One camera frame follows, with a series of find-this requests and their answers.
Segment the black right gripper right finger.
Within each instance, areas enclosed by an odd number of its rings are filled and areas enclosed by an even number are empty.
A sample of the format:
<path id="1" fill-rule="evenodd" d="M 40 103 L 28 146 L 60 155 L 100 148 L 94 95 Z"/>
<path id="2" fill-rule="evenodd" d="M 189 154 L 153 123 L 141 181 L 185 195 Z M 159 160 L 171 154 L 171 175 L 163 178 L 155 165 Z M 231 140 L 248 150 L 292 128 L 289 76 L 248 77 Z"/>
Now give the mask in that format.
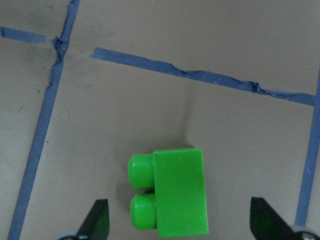
<path id="1" fill-rule="evenodd" d="M 300 239 L 300 234 L 294 232 L 262 197 L 251 198 L 250 231 L 256 240 Z"/>

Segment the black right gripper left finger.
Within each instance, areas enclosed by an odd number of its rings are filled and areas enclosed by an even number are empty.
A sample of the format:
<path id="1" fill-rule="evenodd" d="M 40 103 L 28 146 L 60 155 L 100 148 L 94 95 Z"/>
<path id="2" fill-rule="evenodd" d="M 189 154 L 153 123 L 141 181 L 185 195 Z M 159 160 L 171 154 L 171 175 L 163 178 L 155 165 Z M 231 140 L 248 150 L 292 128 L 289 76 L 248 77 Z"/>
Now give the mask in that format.
<path id="1" fill-rule="evenodd" d="M 107 199 L 97 199 L 76 233 L 78 240 L 107 240 L 110 231 Z"/>

